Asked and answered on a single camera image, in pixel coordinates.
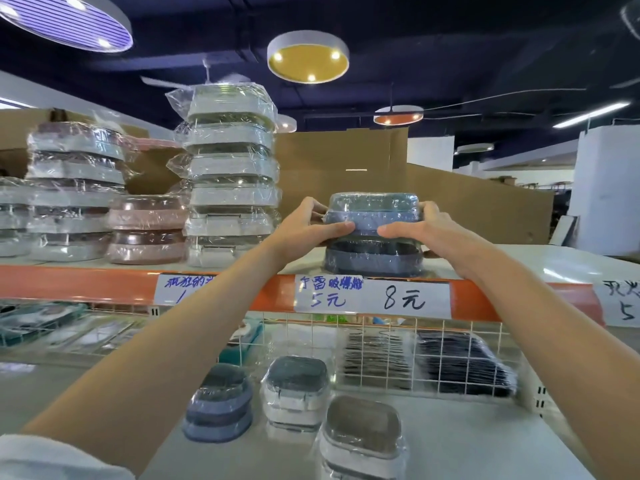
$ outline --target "round ceiling lamp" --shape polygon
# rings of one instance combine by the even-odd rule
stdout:
[[[462,144],[456,148],[454,155],[460,155],[462,153],[490,152],[494,148],[495,146],[492,143]]]
[[[373,122],[382,126],[402,126],[417,123],[424,117],[424,108],[411,104],[400,104],[393,106],[381,107],[376,112],[406,112],[407,114],[382,114],[374,116]]]
[[[108,0],[0,0],[0,16],[16,27],[69,47],[123,52],[131,23]]]
[[[299,84],[338,79],[349,69],[349,49],[335,35],[300,30],[278,35],[267,47],[267,64],[279,78]]]
[[[278,115],[277,133],[294,133],[298,129],[298,122],[291,116],[285,114]]]

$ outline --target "shelf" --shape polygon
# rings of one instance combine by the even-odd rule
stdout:
[[[14,433],[84,371],[38,366],[7,376],[0,391],[0,434]],[[357,394],[400,412],[410,457],[407,480],[593,480],[580,461],[536,415],[512,404],[443,401],[403,395]],[[151,461],[145,479],[217,480],[315,478],[311,447],[267,438],[254,397],[255,418],[228,444],[193,443],[177,426]]]
[[[587,252],[557,246],[503,245],[562,297],[593,320],[604,324],[602,307],[592,283],[602,280],[640,280],[640,266]],[[323,248],[294,261],[260,291],[251,309],[293,312],[294,275],[321,273]],[[498,321],[483,293],[462,280],[444,259],[425,259],[424,277],[416,281],[448,282],[451,316],[457,320]],[[26,298],[119,305],[153,305],[161,273],[217,274],[219,271],[188,267],[184,263],[162,266],[122,266],[103,260],[75,263],[34,262],[25,258],[0,259],[0,298]]]

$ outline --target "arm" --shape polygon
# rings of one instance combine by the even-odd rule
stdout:
[[[353,231],[353,223],[310,225],[325,210],[307,197],[260,246],[101,360],[22,433],[140,475],[268,279]]]
[[[640,356],[491,243],[432,202],[421,223],[380,227],[411,237],[476,283],[508,326],[604,478],[638,478]]]

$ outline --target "sleeve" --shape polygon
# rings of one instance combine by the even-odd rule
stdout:
[[[0,480],[135,480],[82,450],[40,436],[0,436]]]

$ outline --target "orange shelf edge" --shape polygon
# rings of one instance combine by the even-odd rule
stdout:
[[[157,277],[163,271],[55,266],[2,266],[0,298],[85,301],[117,305],[153,305]],[[180,274],[183,271],[164,271]],[[293,313],[293,274],[277,274],[260,290],[250,309]],[[484,293],[468,280],[450,284],[451,316],[462,321],[500,321]],[[602,307],[588,284],[549,283],[560,296],[604,325]]]

